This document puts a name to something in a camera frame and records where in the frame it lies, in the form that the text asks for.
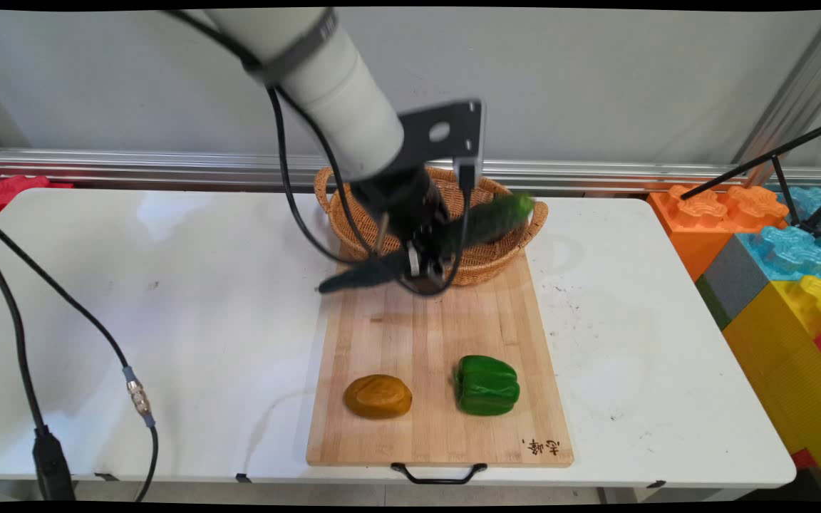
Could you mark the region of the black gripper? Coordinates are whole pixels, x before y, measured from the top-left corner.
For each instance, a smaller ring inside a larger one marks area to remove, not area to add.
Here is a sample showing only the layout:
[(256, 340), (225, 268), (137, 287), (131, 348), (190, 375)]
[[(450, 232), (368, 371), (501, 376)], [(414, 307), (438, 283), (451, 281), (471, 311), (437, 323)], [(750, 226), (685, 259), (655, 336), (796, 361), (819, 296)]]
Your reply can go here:
[(382, 172), (351, 183), (351, 194), (376, 222), (388, 215), (386, 231), (406, 244), (405, 283), (418, 296), (446, 290), (443, 261), (437, 252), (458, 248), (458, 217), (450, 218), (442, 192), (425, 167)]

